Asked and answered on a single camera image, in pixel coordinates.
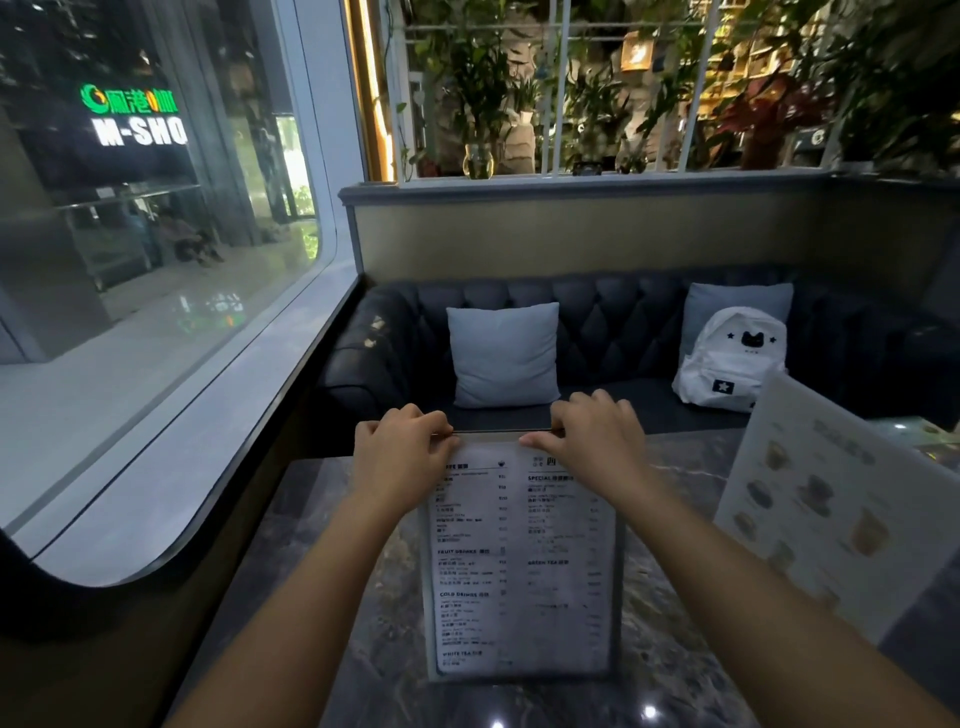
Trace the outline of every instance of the menu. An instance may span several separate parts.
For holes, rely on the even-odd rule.
[[[615,512],[517,436],[464,444],[427,503],[424,611],[435,676],[610,668]]]
[[[960,548],[960,476],[776,373],[714,522],[878,643]]]

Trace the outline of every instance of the white backpack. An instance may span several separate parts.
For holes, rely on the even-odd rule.
[[[784,370],[786,326],[763,311],[731,306],[717,311],[684,357],[673,391],[687,403],[750,412],[763,378]]]

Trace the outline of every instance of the window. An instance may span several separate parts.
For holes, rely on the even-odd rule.
[[[820,164],[827,0],[378,2],[401,183]]]
[[[15,537],[188,377],[216,376],[324,241],[270,3],[10,0],[0,103]]]

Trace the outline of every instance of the light blue pillow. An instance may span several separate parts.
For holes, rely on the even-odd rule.
[[[680,363],[693,352],[697,336],[717,311],[732,305],[758,308],[786,324],[793,303],[793,283],[776,285],[712,285],[691,283],[684,303],[684,327],[680,334]]]
[[[487,311],[448,308],[458,407],[522,407],[560,398],[559,303]]]

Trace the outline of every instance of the store sign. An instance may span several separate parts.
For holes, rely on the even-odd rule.
[[[179,116],[167,115],[179,111],[173,91],[164,88],[101,89],[86,84],[80,89],[80,99],[84,106],[104,117],[91,121],[97,138],[105,147],[126,146],[126,138],[143,146],[186,144],[183,121]]]

